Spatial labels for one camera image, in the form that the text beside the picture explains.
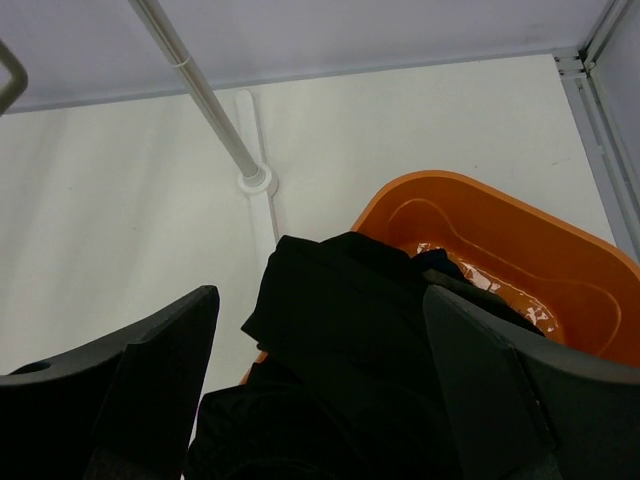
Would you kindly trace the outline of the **navy blue shorts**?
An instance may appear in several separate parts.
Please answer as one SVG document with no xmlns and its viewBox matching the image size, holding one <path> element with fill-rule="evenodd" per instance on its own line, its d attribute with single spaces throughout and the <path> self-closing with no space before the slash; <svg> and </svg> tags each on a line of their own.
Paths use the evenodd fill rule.
<svg viewBox="0 0 640 480">
<path fill-rule="evenodd" d="M 420 272 L 436 270 L 446 273 L 452 266 L 447 252 L 441 248 L 422 251 L 415 255 L 411 262 Z"/>
</svg>

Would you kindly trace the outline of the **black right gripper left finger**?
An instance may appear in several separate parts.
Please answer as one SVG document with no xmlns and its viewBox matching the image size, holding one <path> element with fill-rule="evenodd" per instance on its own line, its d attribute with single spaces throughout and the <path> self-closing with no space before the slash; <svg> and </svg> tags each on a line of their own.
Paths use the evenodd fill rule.
<svg viewBox="0 0 640 480">
<path fill-rule="evenodd" d="M 219 314 L 201 286 L 1 378 L 4 479 L 178 479 Z"/>
</svg>

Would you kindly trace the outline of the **black shorts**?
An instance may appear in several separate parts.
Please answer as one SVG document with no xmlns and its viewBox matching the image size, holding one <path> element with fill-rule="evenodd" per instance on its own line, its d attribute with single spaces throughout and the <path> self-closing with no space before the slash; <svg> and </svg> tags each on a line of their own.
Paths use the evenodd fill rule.
<svg viewBox="0 0 640 480">
<path fill-rule="evenodd" d="M 263 352 L 246 380 L 206 394 L 188 479 L 459 479 L 462 468 L 422 301 L 445 286 L 499 318 L 531 322 L 460 269 L 347 232 L 285 236 L 243 331 Z"/>
</svg>

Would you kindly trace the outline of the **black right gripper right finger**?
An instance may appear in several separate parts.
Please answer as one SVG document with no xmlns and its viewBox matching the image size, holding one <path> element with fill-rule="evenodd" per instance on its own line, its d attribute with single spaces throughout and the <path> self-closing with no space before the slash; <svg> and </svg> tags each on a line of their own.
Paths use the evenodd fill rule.
<svg viewBox="0 0 640 480">
<path fill-rule="evenodd" d="M 639 371 L 438 286 L 423 311 L 466 479 L 636 479 Z"/>
</svg>

